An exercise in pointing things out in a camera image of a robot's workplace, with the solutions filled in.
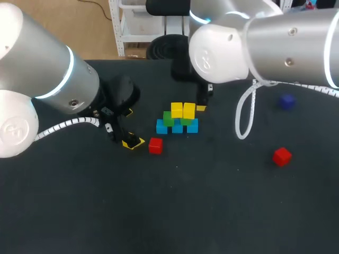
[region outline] dark navy cube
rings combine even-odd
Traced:
[[[283,110],[290,110],[291,108],[295,106],[295,104],[296,104],[296,99],[292,95],[284,94],[280,96],[279,106]]]

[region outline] robot logo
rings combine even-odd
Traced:
[[[7,119],[0,128],[0,138],[9,146],[22,143],[27,138],[28,133],[28,122],[20,117]]]
[[[195,55],[195,62],[199,69],[204,73],[209,73],[213,68],[213,57],[209,50],[202,49]]]

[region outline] yellow cube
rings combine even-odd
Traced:
[[[171,103],[171,117],[172,118],[182,118],[182,102],[172,102]]]
[[[194,119],[195,118],[195,103],[184,103],[184,118]]]

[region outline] green cube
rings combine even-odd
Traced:
[[[164,111],[164,125],[166,127],[174,126],[174,119],[172,118],[170,111]]]
[[[181,118],[180,119],[180,124],[183,125],[183,126],[189,126],[189,125],[192,124],[192,120],[191,119]]]

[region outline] blue cube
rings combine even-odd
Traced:
[[[180,119],[174,119],[174,126],[172,127],[172,133],[182,134],[184,127],[181,125]]]
[[[280,96],[279,105],[283,110],[290,110],[296,104],[296,99],[290,94]]]
[[[157,120],[157,134],[167,134],[167,127],[162,119]]]
[[[187,133],[198,133],[199,122],[198,119],[192,120],[192,124],[187,126]]]

